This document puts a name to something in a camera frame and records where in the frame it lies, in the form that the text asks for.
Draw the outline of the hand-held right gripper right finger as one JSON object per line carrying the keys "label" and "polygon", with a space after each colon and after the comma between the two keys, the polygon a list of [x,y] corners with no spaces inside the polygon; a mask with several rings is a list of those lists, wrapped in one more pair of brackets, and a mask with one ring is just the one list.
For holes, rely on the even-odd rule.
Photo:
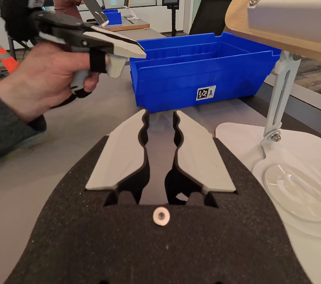
{"label": "hand-held right gripper right finger", "polygon": [[211,193],[234,193],[236,187],[212,134],[180,110],[173,113],[173,128],[176,150],[164,182],[168,203],[185,205],[178,194],[189,198],[198,193],[205,205],[215,205]]}

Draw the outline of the person's left hand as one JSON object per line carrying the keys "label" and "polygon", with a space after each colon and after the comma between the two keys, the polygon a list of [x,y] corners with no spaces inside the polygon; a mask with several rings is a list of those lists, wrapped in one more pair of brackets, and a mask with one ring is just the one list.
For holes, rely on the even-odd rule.
{"label": "person's left hand", "polygon": [[38,43],[20,66],[0,83],[1,100],[24,122],[31,122],[71,95],[74,74],[90,69],[90,55]]}

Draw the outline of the person's left forearm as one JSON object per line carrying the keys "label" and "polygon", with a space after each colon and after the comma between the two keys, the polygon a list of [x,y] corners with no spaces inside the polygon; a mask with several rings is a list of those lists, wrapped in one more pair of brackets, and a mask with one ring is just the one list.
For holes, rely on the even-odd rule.
{"label": "person's left forearm", "polygon": [[32,138],[32,130],[2,100],[0,101],[0,157]]}

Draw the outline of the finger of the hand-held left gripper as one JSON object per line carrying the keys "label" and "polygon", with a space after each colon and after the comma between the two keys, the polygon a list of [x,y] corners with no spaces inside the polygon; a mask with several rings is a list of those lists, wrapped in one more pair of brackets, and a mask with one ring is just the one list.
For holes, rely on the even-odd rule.
{"label": "finger of the hand-held left gripper", "polygon": [[[106,35],[101,32],[84,32],[85,37],[90,37],[98,40],[99,43],[102,43],[102,50],[109,54],[114,54],[126,58],[146,58],[145,50],[134,40],[127,40],[126,38],[121,38],[120,36]],[[113,45],[113,52],[107,51],[107,44]]]}
{"label": "finger of the hand-held left gripper", "polygon": [[90,26],[90,28],[91,28],[91,31],[98,32],[100,34],[104,34],[106,37],[114,38],[114,39],[117,39],[117,40],[121,40],[121,41],[130,43],[130,44],[138,44],[138,42],[133,40],[133,39],[130,39],[128,37],[125,37],[123,35],[117,34],[115,32],[112,32],[112,31],[109,31],[109,30],[106,30],[106,29],[102,29],[101,27]]}

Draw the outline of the grey desk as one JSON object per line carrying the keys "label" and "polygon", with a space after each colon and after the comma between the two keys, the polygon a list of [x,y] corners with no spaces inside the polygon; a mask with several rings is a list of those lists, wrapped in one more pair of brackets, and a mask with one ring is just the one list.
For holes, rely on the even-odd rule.
{"label": "grey desk", "polygon": [[[225,122],[264,126],[272,87],[263,84],[258,95],[184,108],[182,111],[214,134]],[[318,135],[320,110],[290,98],[283,129]],[[25,249],[39,214],[51,193],[70,169],[105,135],[138,111],[131,87],[130,67],[119,79],[102,75],[96,91],[84,99],[46,113],[47,131],[30,144],[1,159],[1,283]],[[167,202],[164,181],[175,152],[173,111],[150,115],[147,152],[150,181],[140,203]],[[289,227],[296,253],[312,281],[320,283],[320,238]]]}

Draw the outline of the wooden background desk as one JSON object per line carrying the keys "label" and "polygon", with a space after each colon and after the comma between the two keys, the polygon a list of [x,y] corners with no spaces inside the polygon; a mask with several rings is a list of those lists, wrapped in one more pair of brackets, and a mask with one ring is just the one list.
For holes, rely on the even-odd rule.
{"label": "wooden background desk", "polygon": [[138,19],[138,20],[127,20],[126,17],[122,16],[121,24],[107,25],[105,27],[106,30],[111,32],[119,32],[126,30],[136,30],[136,29],[147,29],[150,28],[150,24]]}

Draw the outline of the blue plastic bin with tag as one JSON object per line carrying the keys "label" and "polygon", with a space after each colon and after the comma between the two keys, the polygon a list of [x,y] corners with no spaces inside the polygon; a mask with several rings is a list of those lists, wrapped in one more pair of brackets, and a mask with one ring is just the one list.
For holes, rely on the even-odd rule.
{"label": "blue plastic bin with tag", "polygon": [[281,50],[231,33],[140,40],[130,59],[136,105],[150,113],[255,95]]}

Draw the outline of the wooden book stand white base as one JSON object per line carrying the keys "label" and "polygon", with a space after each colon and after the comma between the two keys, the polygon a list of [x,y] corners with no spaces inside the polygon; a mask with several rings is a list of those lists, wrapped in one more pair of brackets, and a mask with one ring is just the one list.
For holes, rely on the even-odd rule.
{"label": "wooden book stand white base", "polygon": [[225,22],[231,33],[282,52],[265,128],[222,123],[215,136],[261,183],[288,235],[291,226],[320,238],[320,137],[281,129],[301,59],[320,61],[320,0],[233,0]]}

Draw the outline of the small blue bin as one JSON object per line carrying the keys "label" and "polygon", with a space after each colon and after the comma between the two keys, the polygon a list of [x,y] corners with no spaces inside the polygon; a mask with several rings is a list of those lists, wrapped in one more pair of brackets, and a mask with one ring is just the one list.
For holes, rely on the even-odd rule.
{"label": "small blue bin", "polygon": [[117,9],[103,9],[102,11],[109,21],[108,25],[122,24],[122,16]]}

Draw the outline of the orange traffic cone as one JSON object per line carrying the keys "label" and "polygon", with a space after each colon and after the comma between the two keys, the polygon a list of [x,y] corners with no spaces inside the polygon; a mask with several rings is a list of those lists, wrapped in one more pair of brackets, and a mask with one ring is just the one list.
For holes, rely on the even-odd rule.
{"label": "orange traffic cone", "polygon": [[5,66],[9,74],[13,73],[18,67],[19,63],[16,61],[3,47],[0,46],[0,61]]}

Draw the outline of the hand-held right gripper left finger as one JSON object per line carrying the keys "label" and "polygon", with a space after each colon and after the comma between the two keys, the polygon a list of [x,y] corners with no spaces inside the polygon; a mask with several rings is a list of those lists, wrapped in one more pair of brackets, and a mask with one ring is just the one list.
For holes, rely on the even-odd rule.
{"label": "hand-held right gripper left finger", "polygon": [[110,191],[107,204],[117,202],[122,192],[130,192],[139,204],[150,180],[146,149],[150,113],[143,109],[123,121],[107,141],[85,186],[89,191]]}

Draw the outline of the black office chair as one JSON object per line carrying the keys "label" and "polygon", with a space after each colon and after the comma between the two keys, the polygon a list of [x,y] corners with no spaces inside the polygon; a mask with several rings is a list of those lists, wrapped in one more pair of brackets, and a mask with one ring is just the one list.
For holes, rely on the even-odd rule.
{"label": "black office chair", "polygon": [[232,0],[201,0],[189,35],[214,33],[222,35],[225,16]]}

